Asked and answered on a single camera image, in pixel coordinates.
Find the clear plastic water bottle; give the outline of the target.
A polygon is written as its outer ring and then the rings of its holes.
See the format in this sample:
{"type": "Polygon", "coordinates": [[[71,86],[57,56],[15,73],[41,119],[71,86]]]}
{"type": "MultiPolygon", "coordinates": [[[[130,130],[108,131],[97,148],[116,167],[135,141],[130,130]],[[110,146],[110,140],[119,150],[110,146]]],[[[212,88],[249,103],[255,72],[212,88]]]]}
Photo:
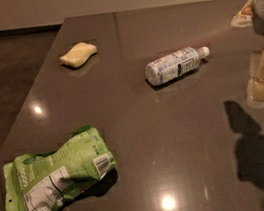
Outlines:
{"type": "Polygon", "coordinates": [[[164,85],[199,67],[200,61],[210,55],[208,47],[186,47],[163,56],[145,67],[146,78],[152,86],[164,85]]]}

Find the green rice chip bag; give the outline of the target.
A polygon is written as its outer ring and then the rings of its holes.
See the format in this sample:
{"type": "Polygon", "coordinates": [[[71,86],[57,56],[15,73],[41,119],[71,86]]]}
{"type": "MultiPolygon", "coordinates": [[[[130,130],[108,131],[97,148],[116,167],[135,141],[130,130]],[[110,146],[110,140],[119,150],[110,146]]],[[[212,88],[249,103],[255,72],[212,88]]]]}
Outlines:
{"type": "Polygon", "coordinates": [[[3,166],[5,211],[58,211],[116,167],[95,127],[82,127],[60,149],[18,156],[3,166]]]}

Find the yellow sponge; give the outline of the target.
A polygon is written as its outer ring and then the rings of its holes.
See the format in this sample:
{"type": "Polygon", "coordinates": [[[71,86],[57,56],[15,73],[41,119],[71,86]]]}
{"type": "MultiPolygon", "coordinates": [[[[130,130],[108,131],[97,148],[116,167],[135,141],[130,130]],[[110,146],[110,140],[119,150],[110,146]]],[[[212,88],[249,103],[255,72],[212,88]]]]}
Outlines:
{"type": "Polygon", "coordinates": [[[64,65],[77,69],[83,66],[96,52],[97,48],[94,44],[80,42],[72,47],[64,56],[61,56],[60,61],[64,65]]]}

